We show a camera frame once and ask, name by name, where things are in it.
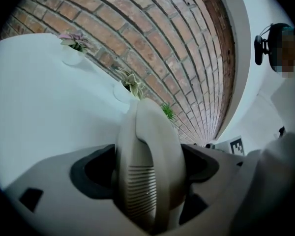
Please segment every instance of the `potted plant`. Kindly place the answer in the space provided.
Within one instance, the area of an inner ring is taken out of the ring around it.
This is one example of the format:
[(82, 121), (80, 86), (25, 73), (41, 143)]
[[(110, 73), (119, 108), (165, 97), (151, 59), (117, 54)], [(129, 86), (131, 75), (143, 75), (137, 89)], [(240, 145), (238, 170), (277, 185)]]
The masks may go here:
[(167, 103), (167, 104), (163, 104), (161, 106), (163, 112), (165, 113), (165, 115), (167, 116), (167, 118), (173, 122), (175, 120), (175, 114), (174, 111), (172, 110), (171, 106)]
[(67, 65), (79, 64), (88, 50), (92, 50), (92, 45), (81, 31), (66, 33), (58, 36), (62, 40), (62, 61)]
[(129, 97), (130, 94), (139, 100), (143, 99), (142, 89), (144, 85), (136, 79), (135, 75), (120, 67), (116, 72), (120, 75), (121, 80), (114, 87), (115, 97), (126, 103), (133, 99), (133, 97)]

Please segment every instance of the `black headset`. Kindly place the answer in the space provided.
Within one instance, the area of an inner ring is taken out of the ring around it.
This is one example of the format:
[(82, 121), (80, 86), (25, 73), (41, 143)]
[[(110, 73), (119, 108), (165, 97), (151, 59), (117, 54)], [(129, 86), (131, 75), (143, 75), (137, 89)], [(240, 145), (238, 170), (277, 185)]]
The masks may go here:
[[(276, 67), (282, 64), (278, 63), (277, 48), (282, 47), (282, 32), (284, 30), (291, 30), (294, 32), (294, 28), (288, 24), (278, 23), (271, 24), (266, 27), (260, 35), (255, 38), (255, 62), (257, 65), (261, 65), (263, 61), (263, 55), (269, 55), (269, 62), (271, 68), (277, 72)], [(268, 39), (262, 38), (262, 35), (269, 31)]]

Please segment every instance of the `white pot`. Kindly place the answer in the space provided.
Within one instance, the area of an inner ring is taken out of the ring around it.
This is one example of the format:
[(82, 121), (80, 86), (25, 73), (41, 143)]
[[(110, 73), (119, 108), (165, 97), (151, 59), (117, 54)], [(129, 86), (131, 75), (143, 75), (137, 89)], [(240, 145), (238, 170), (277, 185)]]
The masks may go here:
[(84, 59), (85, 54), (74, 50), (70, 46), (63, 46), (61, 53), (61, 60), (67, 65), (78, 65)]
[(129, 92), (121, 83), (121, 81), (117, 82), (114, 85), (113, 90), (114, 96), (117, 100), (125, 103), (130, 104), (134, 100), (138, 100), (136, 97), (133, 96), (131, 92)]

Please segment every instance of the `green succulent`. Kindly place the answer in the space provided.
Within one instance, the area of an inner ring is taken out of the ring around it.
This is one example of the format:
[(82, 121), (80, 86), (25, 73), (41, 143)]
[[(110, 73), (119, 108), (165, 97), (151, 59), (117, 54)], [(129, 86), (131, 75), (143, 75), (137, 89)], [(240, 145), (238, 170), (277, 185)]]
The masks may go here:
[(163, 104), (161, 106), (162, 110), (166, 114), (167, 118), (169, 120), (174, 120), (175, 119), (175, 114), (174, 111), (172, 110), (171, 106), (169, 104)]
[(118, 67), (116, 72), (121, 76), (121, 83), (123, 86), (128, 89), (134, 97), (138, 99), (143, 99), (142, 89), (144, 85), (139, 82), (133, 73), (129, 73), (128, 71)]

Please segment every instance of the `white wall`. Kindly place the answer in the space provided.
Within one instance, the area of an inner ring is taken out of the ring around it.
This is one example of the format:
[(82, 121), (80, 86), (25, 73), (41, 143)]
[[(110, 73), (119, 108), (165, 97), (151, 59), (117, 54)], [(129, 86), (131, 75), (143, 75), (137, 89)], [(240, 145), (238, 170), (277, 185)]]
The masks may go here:
[[(233, 99), (215, 143), (241, 135), (245, 153), (248, 153), (263, 148), (268, 142), (276, 139), (278, 130), (283, 126), (270, 97), (285, 79), (271, 69), (268, 56), (264, 56), (262, 65), (255, 64), (255, 36), (271, 23), (293, 24), (276, 0), (223, 2), (227, 6), (233, 30), (236, 32), (236, 83)], [(243, 17), (245, 13), (249, 22), (248, 29), (242, 29), (246, 27), (246, 18)], [(245, 34), (249, 35), (249, 41), (242, 41), (243, 37), (247, 37)], [(248, 50), (249, 64), (244, 66), (242, 55), (247, 59)]]
[(260, 90), (263, 97), (270, 101), (271, 95), (284, 81), (280, 75), (271, 70), (267, 56), (264, 57), (262, 65), (255, 64), (253, 46), (255, 36), (271, 23), (293, 25), (276, 0), (223, 0), (223, 2), (227, 7), (233, 30), (236, 32), (236, 81), (229, 110), (217, 136), (218, 140), (226, 140), (230, 133), (235, 133), (235, 130), (239, 132), (239, 127), (242, 126), (239, 122), (254, 104)]

